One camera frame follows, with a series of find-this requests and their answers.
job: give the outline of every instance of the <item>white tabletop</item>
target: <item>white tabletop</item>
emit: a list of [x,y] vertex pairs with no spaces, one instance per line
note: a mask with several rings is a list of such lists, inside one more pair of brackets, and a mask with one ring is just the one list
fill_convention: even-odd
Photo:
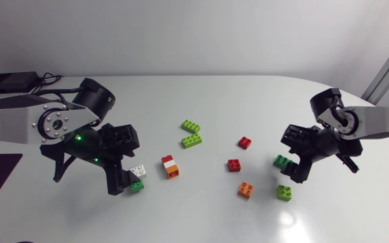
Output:
[[[116,96],[102,125],[138,132],[140,148],[122,164],[145,165],[145,189],[110,196],[104,171],[81,160],[55,183],[38,146],[0,142],[0,153],[24,154],[0,190],[0,242],[389,242],[389,138],[362,142],[356,174],[330,157],[296,184],[272,166],[277,154],[298,161],[280,139],[289,124],[315,124],[309,100],[328,86],[277,76],[93,79]],[[346,92],[342,100],[369,105]],[[182,148],[185,119],[201,125],[202,144]],[[253,141],[246,151],[236,146],[243,136]],[[172,180],[166,155],[180,168]],[[228,159],[241,171],[228,172]],[[255,187],[248,200],[237,195],[242,181]],[[291,201],[276,198],[278,184],[292,188]]]

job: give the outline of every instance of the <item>green lego brick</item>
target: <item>green lego brick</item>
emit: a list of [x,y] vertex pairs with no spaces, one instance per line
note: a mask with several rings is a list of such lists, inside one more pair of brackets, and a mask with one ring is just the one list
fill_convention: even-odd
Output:
[[192,136],[188,136],[181,140],[184,148],[188,149],[194,145],[202,143],[202,138],[199,134],[193,134]]
[[277,186],[277,198],[289,201],[292,199],[292,190],[288,186]]
[[274,165],[279,167],[280,169],[283,169],[286,167],[286,165],[289,162],[294,162],[294,161],[291,161],[290,159],[283,157],[281,155],[277,155],[276,160],[274,160]]
[[138,192],[140,190],[142,190],[144,188],[143,186],[143,181],[140,180],[139,182],[135,182],[133,183],[133,185],[130,186],[130,189],[132,190],[132,192]]
[[185,122],[183,122],[181,127],[182,127],[182,129],[187,130],[193,134],[196,134],[201,130],[200,125],[198,125],[192,121],[189,121],[189,120],[186,120]]

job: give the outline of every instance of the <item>white wall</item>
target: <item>white wall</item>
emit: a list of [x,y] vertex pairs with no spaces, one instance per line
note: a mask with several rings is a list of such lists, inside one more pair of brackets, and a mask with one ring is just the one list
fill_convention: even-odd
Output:
[[0,1],[0,72],[275,74],[361,95],[388,56],[389,0]]

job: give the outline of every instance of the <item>cable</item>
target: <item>cable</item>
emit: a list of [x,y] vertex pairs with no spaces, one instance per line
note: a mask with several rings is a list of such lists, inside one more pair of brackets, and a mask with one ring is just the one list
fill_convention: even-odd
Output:
[[64,98],[64,96],[62,96],[62,94],[59,94],[59,93],[54,93],[54,94],[57,95],[57,96],[61,99],[62,103],[63,103],[64,105],[66,105],[66,107],[67,107],[67,109],[68,109],[67,101],[66,101],[66,99]]
[[[48,79],[54,78],[54,81],[47,82]],[[45,73],[42,78],[40,78],[40,82],[34,87],[31,94],[35,94],[36,92],[40,91],[44,86],[52,85],[63,78],[62,75],[53,75],[49,72]]]
[[71,88],[71,89],[53,89],[53,90],[40,90],[34,93],[36,96],[46,95],[46,94],[71,94],[75,92],[80,92],[84,90],[84,87]]
[[348,125],[348,120],[344,119],[344,118],[341,118],[337,112],[337,102],[338,102],[338,97],[335,96],[334,99],[332,100],[332,104],[331,104],[331,107],[330,107],[330,111],[331,111],[331,114],[332,114],[332,117],[334,117],[334,119],[336,119],[338,122],[340,122],[340,124],[342,124],[342,126],[347,126]]

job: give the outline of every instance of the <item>white lego brick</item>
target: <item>white lego brick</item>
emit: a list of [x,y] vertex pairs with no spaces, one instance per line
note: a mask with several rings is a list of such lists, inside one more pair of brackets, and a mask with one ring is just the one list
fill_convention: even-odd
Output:
[[163,163],[163,166],[165,167],[165,169],[167,169],[167,168],[169,168],[169,167],[171,167],[173,165],[176,165],[174,160],[171,160],[171,161]]
[[145,167],[143,165],[137,165],[131,168],[130,171],[133,172],[133,174],[139,179],[146,178],[147,176],[147,172],[145,171]]

